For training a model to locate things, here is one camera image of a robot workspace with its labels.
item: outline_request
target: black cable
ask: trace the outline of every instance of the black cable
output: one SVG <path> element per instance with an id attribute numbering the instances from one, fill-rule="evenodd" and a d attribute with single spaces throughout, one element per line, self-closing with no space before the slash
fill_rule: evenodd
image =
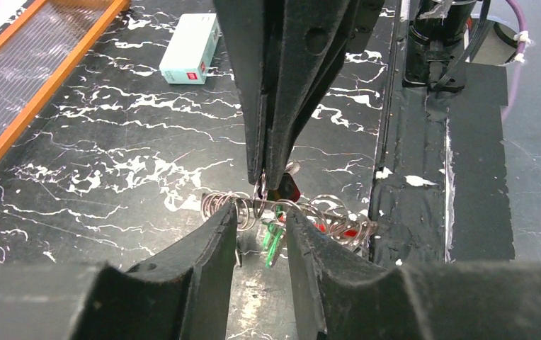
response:
<path id="1" fill-rule="evenodd" d="M 484 34 L 482 34 L 480 37 L 478 37 L 479 41 L 482 42 L 481 45 L 482 45 L 483 42 L 487 39 L 487 36 L 489 35 L 489 31 L 491 30 L 491 27 L 492 27 L 493 25 L 494 25 L 494 22 L 493 22 L 493 21 L 491 21 L 491 20 L 488 20 L 488 21 L 487 21 L 487 26 L 488 26 L 488 27 L 486 28 Z M 480 50 L 481 50 L 481 49 L 478 48 L 478 49 L 476 49 L 473 53 L 471 53 L 471 55 L 470 55 L 470 61 L 471 61 L 471 62 L 473 62 L 473 60 L 475 59 L 475 57 L 477 56 L 477 54 L 479 54 L 479 51 L 480 51 Z"/>
<path id="2" fill-rule="evenodd" d="M 504 30 L 502 30 L 502 25 L 500 23 L 494 24 L 494 32 L 496 32 L 496 35 L 500 40 L 504 41 L 508 46 L 516 49 L 518 47 L 518 41 L 514 40 L 511 36 L 506 34 Z"/>
<path id="3" fill-rule="evenodd" d="M 469 46 L 467 46 L 465 51 L 458 57 L 458 59 L 448 65 L 444 75 L 433 87 L 434 91 L 441 90 L 441 88 L 443 88 L 444 85 L 446 85 L 452 78 L 452 74 L 456 71 L 458 64 L 464 62 L 464 60 L 466 60 L 472 53 L 475 53 L 481 46 L 482 40 L 480 37 L 485 34 L 485 30 L 489 29 L 489 25 L 487 25 L 487 14 L 489 13 L 490 5 L 491 0 L 483 0 L 481 13 L 479 14 L 479 24 L 475 29 L 475 33 L 473 33 Z"/>
<path id="4" fill-rule="evenodd" d="M 516 51 L 513 52 L 513 54 L 504 62 L 504 64 L 508 64 L 509 62 L 512 62 L 514 57 L 516 57 Z"/>

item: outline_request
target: small white box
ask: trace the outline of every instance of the small white box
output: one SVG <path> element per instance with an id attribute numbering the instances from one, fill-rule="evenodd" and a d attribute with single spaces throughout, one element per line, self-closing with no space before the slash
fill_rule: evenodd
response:
<path id="1" fill-rule="evenodd" d="M 219 35 L 216 14 L 183 14 L 160 62 L 169 84 L 204 84 Z"/>

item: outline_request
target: orange frame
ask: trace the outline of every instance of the orange frame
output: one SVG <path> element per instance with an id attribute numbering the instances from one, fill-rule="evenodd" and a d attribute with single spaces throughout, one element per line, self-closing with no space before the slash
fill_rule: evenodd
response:
<path id="1" fill-rule="evenodd" d="M 12 36 L 21 28 L 48 0 L 36 0 L 0 35 L 0 48 L 4 46 Z M 96 23 L 89 29 L 87 34 L 79 41 L 68 57 L 62 61 L 52 76 L 41 86 L 39 91 L 31 98 L 27 105 L 14 118 L 12 123 L 0 135 L 0 160 L 20 137 L 27 125 L 41 111 L 45 104 L 58 90 L 62 82 L 68 77 L 73 68 L 83 59 L 83 56 L 96 40 L 106 30 L 108 25 L 121 11 L 128 9 L 130 0 L 112 0 L 110 6 Z"/>

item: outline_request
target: white paint speck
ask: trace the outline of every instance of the white paint speck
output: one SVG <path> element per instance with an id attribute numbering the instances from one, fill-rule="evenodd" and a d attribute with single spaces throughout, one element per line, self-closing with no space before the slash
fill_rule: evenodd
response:
<path id="1" fill-rule="evenodd" d="M 47 257 L 50 258 L 50 260 L 52 260 L 54 263 L 56 263 L 56 259 L 54 259 L 54 256 L 52 255 L 51 251 L 44 251 L 43 255 L 46 255 Z"/>
<path id="2" fill-rule="evenodd" d="M 154 74 L 154 71 L 134 71 L 133 73 L 141 77 L 149 77 Z"/>
<path id="3" fill-rule="evenodd" d="M 410 184 L 411 186 L 437 186 L 437 183 L 434 183 L 432 181 L 428 181 L 422 177 L 410 175 L 405 176 L 406 182 Z"/>
<path id="4" fill-rule="evenodd" d="M 181 203 L 181 206 L 179 206 L 179 209 L 186 209 L 186 210 L 193 210 L 193 211 L 200 211 L 200 200 L 198 200 L 198 197 L 191 194 L 187 196 L 187 200 L 185 202 Z"/>
<path id="5" fill-rule="evenodd" d="M 115 42 L 114 43 L 114 46 L 116 48 L 122 48 L 122 49 L 126 49 L 126 48 L 141 48 L 143 47 L 143 44 L 144 42 L 140 43 L 140 44 L 129 44 L 128 42 Z"/>
<path id="6" fill-rule="evenodd" d="M 4 235 L 13 235 L 13 234 L 18 234 L 18 235 L 23 235 L 25 237 L 25 241 L 28 241 L 28 234 L 26 231 L 24 230 L 21 230 L 21 229 L 12 229 L 12 230 L 2 230 L 0 231 L 0 234 L 4 234 Z"/>
<path id="7" fill-rule="evenodd" d="M 369 51 L 366 50 L 364 53 L 347 53 L 346 54 L 346 62 L 354 62 L 356 64 L 360 64 L 363 62 L 370 62 L 372 60 L 381 60 L 382 55 L 381 52 L 375 52 L 375 51 Z"/>
<path id="8" fill-rule="evenodd" d="M 386 179 L 389 177 L 389 175 L 393 174 L 391 170 L 389 170 L 387 167 L 383 168 L 381 171 L 377 171 L 375 174 L 376 179 Z"/>
<path id="9" fill-rule="evenodd" d="M 327 204 L 330 209 L 338 207 L 338 204 L 336 202 L 333 202 L 332 200 L 317 199 L 317 200 L 314 200 L 314 202 L 316 202 L 318 204 Z"/>
<path id="10" fill-rule="evenodd" d="M 127 29 L 134 30 L 137 28 L 145 27 L 148 23 L 151 23 L 151 21 L 143 20 L 143 19 L 135 20 L 129 17 L 129 23 L 127 25 Z"/>

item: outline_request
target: table surface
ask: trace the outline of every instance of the table surface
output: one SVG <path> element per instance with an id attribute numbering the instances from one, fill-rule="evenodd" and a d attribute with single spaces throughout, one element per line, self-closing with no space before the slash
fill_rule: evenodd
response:
<path id="1" fill-rule="evenodd" d="M 516 28 L 499 2 L 492 18 Z M 541 261 L 541 6 L 520 3 L 536 43 L 526 64 L 508 66 L 518 89 L 503 110 L 503 143 L 516 257 Z M 368 209 L 394 9 L 388 1 L 367 50 L 348 56 L 297 141 L 307 198 L 332 193 L 352 211 Z M 157 71 L 178 17 L 212 10 L 210 0 L 133 0 L 89 51 L 0 165 L 0 263 L 126 269 L 201 224 L 202 193 L 251 191 L 222 39 L 205 85 L 169 86 Z M 264 268 L 262 231 L 241 236 L 228 339 L 296 338 L 287 261 Z"/>

